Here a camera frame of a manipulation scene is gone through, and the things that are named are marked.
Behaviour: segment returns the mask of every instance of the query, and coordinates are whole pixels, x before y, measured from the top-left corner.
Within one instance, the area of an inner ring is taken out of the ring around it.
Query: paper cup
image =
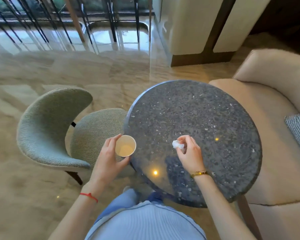
[[[137,144],[133,137],[124,135],[117,140],[115,153],[121,157],[127,157],[134,153]]]

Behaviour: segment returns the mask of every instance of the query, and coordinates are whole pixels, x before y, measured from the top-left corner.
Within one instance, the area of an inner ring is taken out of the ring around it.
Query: black stone tabletop
[[[172,141],[191,135],[204,165],[224,197],[246,193],[260,172],[258,131],[245,109],[207,83],[174,80],[143,92],[124,121],[124,134],[136,140],[131,162],[137,173],[164,197],[186,206],[207,207]]]

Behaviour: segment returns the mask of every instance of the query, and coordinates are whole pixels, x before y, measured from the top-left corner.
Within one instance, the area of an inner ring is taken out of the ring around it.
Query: person's left hand
[[[93,168],[90,185],[98,187],[106,187],[111,183],[117,175],[128,165],[130,157],[124,158],[122,161],[116,161],[116,142],[121,137],[121,134],[115,137],[108,138],[101,149],[101,152],[96,160]]]

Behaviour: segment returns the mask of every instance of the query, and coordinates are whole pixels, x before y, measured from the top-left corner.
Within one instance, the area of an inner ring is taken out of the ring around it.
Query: sofa seat cushion
[[[209,84],[235,98],[254,121],[261,140],[260,174],[246,193],[248,203],[287,204],[300,201],[300,147],[284,122],[297,114],[292,103],[273,88],[235,79]]]
[[[300,240],[300,202],[249,207],[263,240]]]

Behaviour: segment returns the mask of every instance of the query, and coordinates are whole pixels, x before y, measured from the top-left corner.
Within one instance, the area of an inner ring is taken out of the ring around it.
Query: green fabric chair
[[[16,140],[21,152],[42,166],[67,172],[82,185],[78,172],[93,168],[104,141],[123,133],[127,115],[120,108],[103,109],[75,124],[74,119],[91,102],[91,94],[77,87],[59,88],[40,96],[20,119]],[[75,127],[69,156],[65,136],[71,125]]]

